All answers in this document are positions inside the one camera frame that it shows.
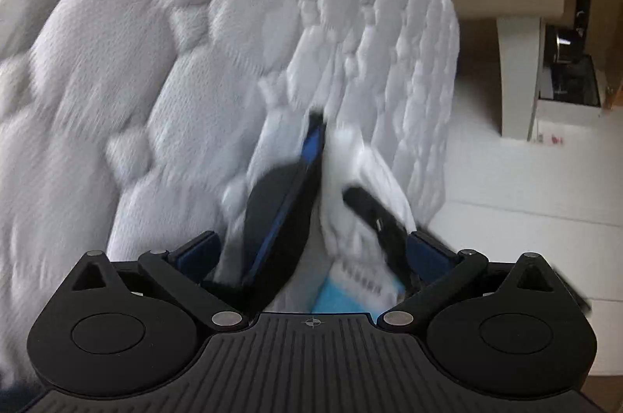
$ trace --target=silver screw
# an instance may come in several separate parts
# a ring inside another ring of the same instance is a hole
[[[234,311],[220,311],[212,317],[212,323],[219,327],[232,327],[238,325],[241,321],[241,315]]]
[[[406,311],[390,311],[383,315],[383,321],[389,325],[404,326],[413,322],[413,315]]]

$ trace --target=black and blue object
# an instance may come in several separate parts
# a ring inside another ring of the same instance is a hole
[[[309,169],[322,152],[323,128],[318,139],[314,130],[308,175],[270,206],[274,221],[249,244],[263,256],[245,264],[238,306],[201,279],[220,249],[213,232],[136,262],[90,251],[30,331],[46,391],[26,411],[600,411],[580,393],[595,335],[543,257],[494,264],[474,250],[453,253],[423,232],[407,235],[360,187],[345,201],[376,230],[412,295],[376,324],[366,314],[262,312],[258,281],[287,281],[278,266],[294,270],[306,239],[315,198],[306,190],[317,190]]]

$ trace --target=white cloth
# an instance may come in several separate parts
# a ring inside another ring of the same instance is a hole
[[[211,228],[227,256],[311,107],[429,220],[458,49],[451,0],[0,0],[0,387],[33,377],[26,334],[85,251]]]

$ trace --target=white quilted fabric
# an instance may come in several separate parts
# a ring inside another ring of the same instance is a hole
[[[0,387],[32,378],[26,334],[85,251],[233,242],[310,108],[429,220],[458,48],[451,0],[0,0]]]

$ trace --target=quilted white mattress pad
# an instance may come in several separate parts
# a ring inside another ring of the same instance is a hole
[[[311,108],[380,153],[416,221],[443,199],[451,0],[0,0],[0,388],[87,250],[240,235]]]

